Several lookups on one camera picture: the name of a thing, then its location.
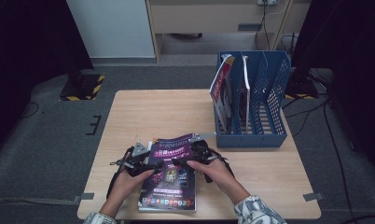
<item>wooden table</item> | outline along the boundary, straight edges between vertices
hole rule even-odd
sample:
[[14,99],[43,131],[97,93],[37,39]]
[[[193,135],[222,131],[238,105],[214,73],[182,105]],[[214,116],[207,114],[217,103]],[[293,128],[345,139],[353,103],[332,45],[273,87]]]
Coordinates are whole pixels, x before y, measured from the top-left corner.
[[[236,178],[251,194],[284,218],[316,219],[321,216],[317,201],[306,202],[312,193],[295,142],[284,118],[287,138],[279,148],[216,148],[215,138],[208,145],[229,159]],[[98,212],[113,173],[118,167],[109,162],[120,159],[126,149],[140,140],[147,145],[153,137],[175,138],[186,133],[213,133],[214,111],[208,90],[118,91],[106,122],[85,193],[77,211],[84,219]],[[120,207],[117,219],[236,219],[231,200],[216,184],[197,176],[197,212],[192,214],[139,213],[140,188]]]

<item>electrical cord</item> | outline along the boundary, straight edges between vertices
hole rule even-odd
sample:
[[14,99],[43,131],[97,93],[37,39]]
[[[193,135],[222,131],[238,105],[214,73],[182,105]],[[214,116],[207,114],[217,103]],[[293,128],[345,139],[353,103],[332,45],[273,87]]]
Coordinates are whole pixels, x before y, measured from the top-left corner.
[[295,103],[297,100],[304,99],[304,97],[306,97],[306,96],[309,96],[309,95],[306,94],[306,95],[303,95],[303,96],[300,96],[300,97],[298,97],[298,98],[293,99],[293,101],[291,101],[291,102],[287,103],[286,105],[284,105],[284,106],[283,106],[283,109],[285,109],[285,108],[287,108],[288,106],[292,105],[292,104]]
[[267,30],[266,30],[266,11],[267,11],[267,8],[269,7],[269,3],[267,4],[266,7],[263,7],[264,8],[264,11],[263,11],[263,29],[264,29],[264,34],[266,35],[266,39],[267,39],[267,48],[270,50],[270,40],[269,40],[269,36],[267,34]]
[[332,132],[332,129],[330,128],[330,125],[329,125],[329,120],[327,119],[327,114],[326,114],[326,104],[324,104],[324,117],[325,117],[325,122],[326,122],[326,126],[327,126],[327,129],[329,131],[329,134],[330,134],[330,138],[332,140],[332,144],[333,144],[333,147],[335,149],[335,152],[336,152],[336,156],[337,156],[337,159],[338,159],[338,162],[339,162],[339,167],[340,167],[340,171],[341,171],[341,178],[342,178],[342,184],[344,186],[344,193],[345,193],[345,197],[347,199],[347,204],[348,204],[348,209],[350,211],[350,215],[351,217],[354,219],[355,216],[354,216],[354,213],[353,213],[353,208],[351,206],[351,200],[350,200],[350,193],[347,189],[347,181],[345,179],[345,173],[344,173],[344,168],[342,166],[342,162],[341,162],[341,157],[340,157],[340,153],[339,153],[339,149],[336,145],[336,141],[335,141],[335,138],[333,136],[333,132]]
[[269,4],[267,4],[266,6],[264,6],[264,13],[263,13],[263,18],[260,22],[260,25],[259,25],[259,28],[257,29],[257,32],[255,33],[255,45],[257,47],[257,49],[259,49],[258,47],[258,44],[257,44],[257,33],[259,32],[259,29],[263,26],[263,30],[266,34],[266,38],[267,38],[267,43],[268,43],[268,49],[270,49],[270,40],[269,40],[269,36],[267,34],[267,31],[266,31],[266,24],[265,24],[265,20],[266,20],[266,10],[267,10],[267,7],[269,7]]
[[358,220],[363,220],[363,219],[368,219],[368,218],[375,218],[375,215],[362,216],[362,217],[355,217],[354,216],[353,207],[351,205],[350,193],[349,193],[348,188],[347,188],[347,181],[346,181],[346,178],[345,178],[344,168],[342,166],[339,149],[338,149],[338,147],[336,145],[336,141],[334,139],[333,132],[332,132],[332,130],[330,128],[330,124],[329,124],[329,121],[328,121],[328,118],[327,118],[327,114],[326,114],[326,104],[328,102],[329,101],[326,101],[324,103],[324,117],[325,117],[325,122],[326,122],[326,126],[327,126],[327,129],[329,131],[329,134],[330,134],[330,137],[331,137],[331,140],[332,140],[332,144],[333,144],[333,147],[335,149],[335,152],[336,152],[336,155],[337,155],[337,158],[338,158],[338,161],[339,161],[339,166],[340,166],[340,171],[341,171],[341,178],[342,178],[342,184],[343,184],[343,187],[344,187],[345,197],[347,199],[348,209],[349,209],[351,217],[352,217],[351,219],[349,219],[347,221],[344,221],[341,224],[347,224],[347,223],[355,223],[355,224],[357,224]]
[[290,52],[290,53],[293,53],[293,51],[295,50],[294,47],[291,47],[291,48],[289,48],[289,49],[286,49],[286,48],[285,48],[285,44],[284,44],[284,38],[285,38],[285,37],[293,37],[293,38],[296,38],[296,39],[299,39],[299,37],[298,37],[298,36],[295,36],[295,35],[283,35],[283,37],[281,37],[281,45],[283,46],[284,51],[286,51],[286,52]]
[[36,114],[36,112],[38,112],[38,110],[39,110],[39,104],[37,104],[37,103],[35,103],[35,102],[30,102],[29,104],[31,104],[31,105],[36,105],[36,110],[35,110],[33,113],[31,113],[31,114],[29,114],[29,115],[27,115],[27,116],[21,116],[21,119],[27,119],[27,118],[30,118],[32,115],[34,115],[34,114]]
[[266,16],[279,15],[279,14],[283,13],[285,10],[286,10],[286,0],[284,1],[284,8],[281,11],[279,11],[279,12],[272,12],[272,13],[267,14]]
[[299,133],[301,133],[301,131],[304,129],[304,126],[306,125],[306,121],[307,121],[307,118],[310,116],[310,113],[313,112],[314,110],[317,110],[319,108],[321,108],[321,106],[325,105],[330,99],[327,98],[324,102],[322,102],[320,105],[316,106],[315,108],[313,109],[310,109],[310,110],[306,110],[306,111],[301,111],[301,112],[298,112],[297,114],[294,114],[294,115],[289,115],[289,116],[285,116],[287,119],[288,118],[292,118],[292,117],[295,117],[297,115],[300,115],[300,114],[305,114],[307,113],[306,117],[304,118],[304,121],[303,121],[303,124],[301,125],[301,128],[294,134],[292,134],[293,137],[297,136]]

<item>magazine cover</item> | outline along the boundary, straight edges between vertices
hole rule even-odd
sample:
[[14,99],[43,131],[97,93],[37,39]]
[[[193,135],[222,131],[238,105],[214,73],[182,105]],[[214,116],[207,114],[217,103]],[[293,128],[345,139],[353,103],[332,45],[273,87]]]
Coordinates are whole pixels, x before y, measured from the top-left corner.
[[235,57],[230,54],[224,54],[221,57],[223,62],[216,72],[210,94],[222,128],[225,133],[231,133],[232,91],[229,77]]
[[251,91],[248,80],[248,71],[246,69],[247,61],[248,56],[243,56],[243,85],[240,98],[240,118],[243,122],[245,133],[249,132],[249,100]]
[[193,134],[153,141],[148,164],[164,161],[163,168],[143,183],[138,202],[141,212],[195,212],[196,176],[189,166],[173,165],[172,159],[192,157]]

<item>person's left hand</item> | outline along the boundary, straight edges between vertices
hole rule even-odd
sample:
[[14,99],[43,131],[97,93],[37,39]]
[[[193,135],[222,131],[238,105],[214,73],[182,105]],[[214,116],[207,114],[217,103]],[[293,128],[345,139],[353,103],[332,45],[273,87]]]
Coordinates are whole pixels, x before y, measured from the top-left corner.
[[149,170],[137,176],[130,176],[125,167],[122,167],[122,172],[115,180],[111,193],[100,210],[100,213],[109,217],[115,218],[118,209],[123,204],[124,200],[134,191],[134,189],[150,177],[155,171]]

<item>person's hand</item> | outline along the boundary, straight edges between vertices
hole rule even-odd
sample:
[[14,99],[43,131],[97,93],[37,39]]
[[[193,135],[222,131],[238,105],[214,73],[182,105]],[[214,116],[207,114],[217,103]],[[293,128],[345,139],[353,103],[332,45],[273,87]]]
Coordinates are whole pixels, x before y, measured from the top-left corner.
[[108,199],[100,210],[100,213],[115,218],[118,209],[124,200],[141,184],[145,179],[150,177],[155,171],[149,170],[137,176],[130,176],[127,170],[122,168],[122,172],[118,175]]
[[234,178],[220,159],[216,159],[208,165],[201,164],[197,161],[188,161],[187,164],[196,171],[205,173],[211,177],[219,186],[219,189],[227,194],[234,204],[237,204],[250,195],[243,185]]

